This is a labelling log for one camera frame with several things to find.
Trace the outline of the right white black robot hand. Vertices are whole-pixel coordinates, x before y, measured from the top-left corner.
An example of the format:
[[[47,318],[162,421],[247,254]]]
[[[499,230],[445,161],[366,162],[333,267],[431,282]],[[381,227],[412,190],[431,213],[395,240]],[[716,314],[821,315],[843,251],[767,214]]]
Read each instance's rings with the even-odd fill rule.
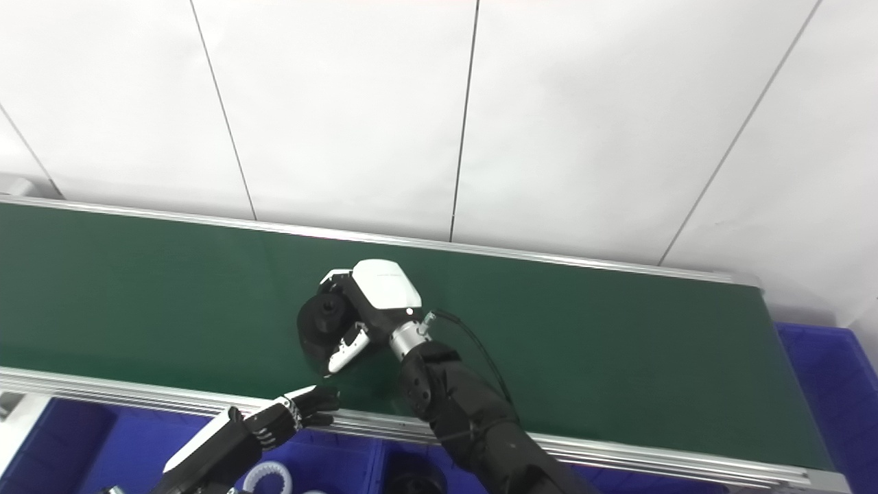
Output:
[[[321,281],[316,310],[319,331],[337,338],[325,359],[327,375],[371,346],[390,349],[402,362],[429,341],[420,294],[394,261],[365,259],[351,269],[333,269]]]

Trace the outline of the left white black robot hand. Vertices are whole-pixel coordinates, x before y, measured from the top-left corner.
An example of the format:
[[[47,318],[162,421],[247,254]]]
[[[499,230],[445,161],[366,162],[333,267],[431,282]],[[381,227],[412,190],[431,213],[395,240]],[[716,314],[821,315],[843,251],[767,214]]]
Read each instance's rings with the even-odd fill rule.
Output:
[[[214,416],[166,462],[152,493],[228,493],[264,453],[308,427],[333,424],[340,406],[333,386],[307,386],[248,416],[230,406]]]

